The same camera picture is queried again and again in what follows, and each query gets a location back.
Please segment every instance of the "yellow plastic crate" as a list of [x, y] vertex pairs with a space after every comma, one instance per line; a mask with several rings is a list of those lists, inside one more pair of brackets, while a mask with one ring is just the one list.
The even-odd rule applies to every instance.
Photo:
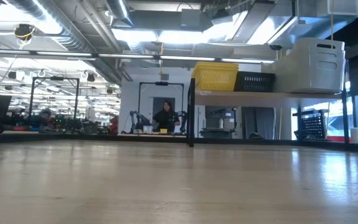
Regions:
[[198, 62], [193, 71], [197, 90], [233, 91], [238, 64], [219, 62]]

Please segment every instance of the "white plastic container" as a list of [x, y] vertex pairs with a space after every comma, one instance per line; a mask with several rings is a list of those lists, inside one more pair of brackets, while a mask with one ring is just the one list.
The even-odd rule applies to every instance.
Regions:
[[262, 64], [262, 72], [276, 74], [275, 92], [340, 93], [344, 48], [345, 43], [340, 41], [302, 38], [289, 55], [269, 65]]
[[358, 128], [351, 128], [351, 143], [358, 143]]

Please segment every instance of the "person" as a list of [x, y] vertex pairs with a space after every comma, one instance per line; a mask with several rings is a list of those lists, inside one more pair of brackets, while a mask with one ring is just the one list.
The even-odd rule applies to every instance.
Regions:
[[51, 115], [50, 109], [44, 109], [38, 115], [31, 116], [28, 123], [33, 127], [47, 126]]
[[152, 124], [155, 125], [156, 123], [158, 123], [158, 130], [167, 129], [169, 133], [175, 132], [175, 125], [180, 125], [170, 101], [165, 100], [162, 110], [154, 115]]

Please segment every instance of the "shelf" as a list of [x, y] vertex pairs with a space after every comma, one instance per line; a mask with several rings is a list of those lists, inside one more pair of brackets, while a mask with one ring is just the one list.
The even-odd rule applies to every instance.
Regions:
[[196, 105], [208, 106], [254, 106], [254, 107], [290, 107], [311, 106], [340, 100], [341, 94], [316, 93], [258, 93], [230, 91], [196, 90]]

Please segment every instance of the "dark hair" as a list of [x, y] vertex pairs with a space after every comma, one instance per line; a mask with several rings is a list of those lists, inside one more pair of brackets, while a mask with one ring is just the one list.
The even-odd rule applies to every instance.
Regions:
[[167, 105], [169, 106], [169, 111], [168, 112], [174, 112], [173, 107], [172, 107], [172, 103], [169, 100], [164, 100], [164, 102], [162, 103], [162, 110], [164, 111], [164, 104], [167, 103]]

